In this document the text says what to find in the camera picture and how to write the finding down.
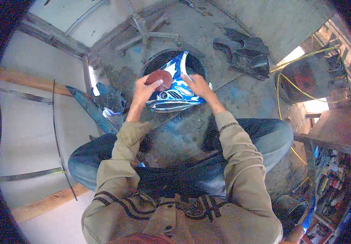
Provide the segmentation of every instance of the vent grille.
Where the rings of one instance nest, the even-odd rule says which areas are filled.
[[[175,91],[168,91],[168,94],[170,94],[172,97],[174,97],[176,99],[182,98],[182,96],[178,92],[175,92]]]

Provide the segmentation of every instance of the khaki jacket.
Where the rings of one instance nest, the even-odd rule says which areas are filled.
[[[139,176],[131,166],[148,123],[124,123],[112,158],[101,162],[96,194],[82,216],[86,242],[107,241],[135,232],[165,235],[177,243],[278,243],[283,229],[272,211],[262,155],[228,111],[216,115],[227,199],[202,196],[192,202],[153,199],[136,192]]]

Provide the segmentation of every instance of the white wall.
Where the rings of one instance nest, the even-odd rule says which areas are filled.
[[[63,32],[100,0],[52,0],[46,6],[46,0],[37,0],[29,12],[51,23]],[[138,11],[160,0],[131,0]],[[75,27],[70,36],[87,47],[93,46],[104,34],[113,30],[128,17],[124,0],[111,0],[87,16]]]
[[[40,76],[85,90],[82,62],[63,51],[22,32],[16,32],[6,49],[2,67]],[[52,93],[0,81],[0,87],[52,98]],[[30,173],[60,167],[56,149],[52,106],[0,92],[2,142],[0,176]],[[55,94],[56,130],[67,168],[71,153],[98,136],[95,122],[72,97]],[[2,192],[11,207],[24,205],[68,187],[63,173],[2,182]]]
[[[279,62],[318,30],[333,11],[324,1],[210,0],[260,37]]]
[[[86,244],[80,219],[93,200],[89,191],[65,204],[19,224],[32,244]]]

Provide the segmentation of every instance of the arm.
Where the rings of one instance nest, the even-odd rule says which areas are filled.
[[[99,232],[98,221],[106,214],[101,210],[113,203],[114,198],[127,197],[138,186],[140,178],[133,167],[137,165],[140,141],[150,128],[149,123],[139,122],[140,114],[153,91],[163,83],[156,81],[145,85],[147,77],[136,81],[129,114],[117,134],[112,158],[103,160],[98,168],[95,196],[81,220],[83,235],[88,243],[99,242],[96,236]]]
[[[207,101],[215,115],[223,156],[228,161],[224,169],[227,199],[258,216],[276,218],[265,187],[263,158],[249,135],[226,111],[201,76],[190,75],[194,81],[184,75],[181,77],[196,95]]]

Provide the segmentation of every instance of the blue and white paint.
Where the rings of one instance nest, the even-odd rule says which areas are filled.
[[[155,112],[178,112],[188,109],[194,105],[205,103],[205,100],[194,94],[189,86],[181,79],[181,74],[188,76],[186,72],[186,56],[188,51],[184,51],[173,58],[170,62],[160,68],[168,71],[172,77],[172,86],[168,90],[154,91],[146,105]]]

